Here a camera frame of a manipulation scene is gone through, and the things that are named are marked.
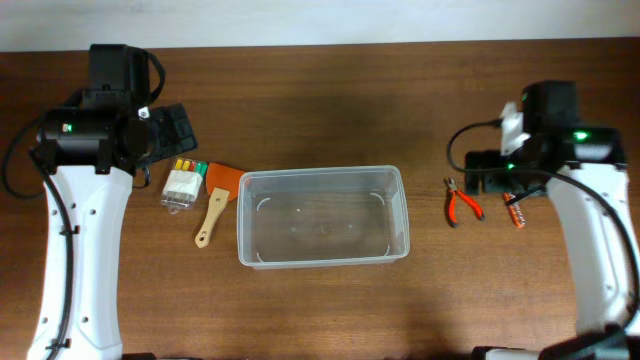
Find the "orange handled pliers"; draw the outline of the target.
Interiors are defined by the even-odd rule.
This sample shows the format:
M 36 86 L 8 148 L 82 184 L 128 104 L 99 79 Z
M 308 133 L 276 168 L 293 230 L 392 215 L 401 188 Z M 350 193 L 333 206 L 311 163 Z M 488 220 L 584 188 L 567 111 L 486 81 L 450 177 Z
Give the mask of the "orange handled pliers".
M 460 191 L 452 178 L 446 177 L 443 179 L 443 181 L 447 186 L 446 199 L 444 203 L 444 215 L 450 227 L 456 228 L 458 226 L 458 220 L 455 212 L 456 201 L 458 199 L 460 199 L 472 210 L 475 217 L 479 221 L 485 220 L 485 213 L 483 208 L 474 199 L 469 197 L 464 192 Z

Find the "clear plastic container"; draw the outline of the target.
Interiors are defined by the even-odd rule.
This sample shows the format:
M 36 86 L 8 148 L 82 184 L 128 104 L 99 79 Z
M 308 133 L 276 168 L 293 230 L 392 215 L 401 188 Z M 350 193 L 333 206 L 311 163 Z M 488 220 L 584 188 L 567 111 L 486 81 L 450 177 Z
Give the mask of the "clear plastic container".
M 392 165 L 255 171 L 239 180 L 237 249 L 255 270 L 393 263 L 410 252 Z

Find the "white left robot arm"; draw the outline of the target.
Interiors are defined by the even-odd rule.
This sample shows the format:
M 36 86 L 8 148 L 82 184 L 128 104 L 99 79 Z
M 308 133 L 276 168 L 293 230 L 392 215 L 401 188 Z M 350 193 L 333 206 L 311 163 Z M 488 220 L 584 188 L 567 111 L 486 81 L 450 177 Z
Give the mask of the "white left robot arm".
M 29 155 L 43 178 L 48 240 L 30 359 L 119 359 L 120 243 L 138 170 L 197 148 L 180 104 L 154 108 L 157 57 L 124 44 L 89 49 L 89 84 L 47 111 Z

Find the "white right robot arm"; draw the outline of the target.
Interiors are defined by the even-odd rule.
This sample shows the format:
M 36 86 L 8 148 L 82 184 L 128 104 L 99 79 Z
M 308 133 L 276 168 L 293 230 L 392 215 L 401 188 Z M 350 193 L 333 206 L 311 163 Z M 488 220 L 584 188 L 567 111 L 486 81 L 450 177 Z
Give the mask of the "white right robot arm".
M 545 195 L 559 217 L 576 290 L 576 334 L 539 351 L 478 346 L 474 359 L 636 359 L 639 246 L 628 205 L 619 131 L 586 124 L 570 81 L 522 91 L 489 121 L 497 150 L 470 151 L 460 172 L 468 194 L 508 194 L 508 205 Z

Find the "clear screwdriver set case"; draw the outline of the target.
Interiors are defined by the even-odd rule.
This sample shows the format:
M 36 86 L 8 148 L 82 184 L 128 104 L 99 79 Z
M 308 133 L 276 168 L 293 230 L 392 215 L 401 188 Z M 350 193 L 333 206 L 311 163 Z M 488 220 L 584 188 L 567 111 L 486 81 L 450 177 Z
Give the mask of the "clear screwdriver set case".
M 160 203 L 172 215 L 191 209 L 199 196 L 208 164 L 177 157 L 162 190 Z

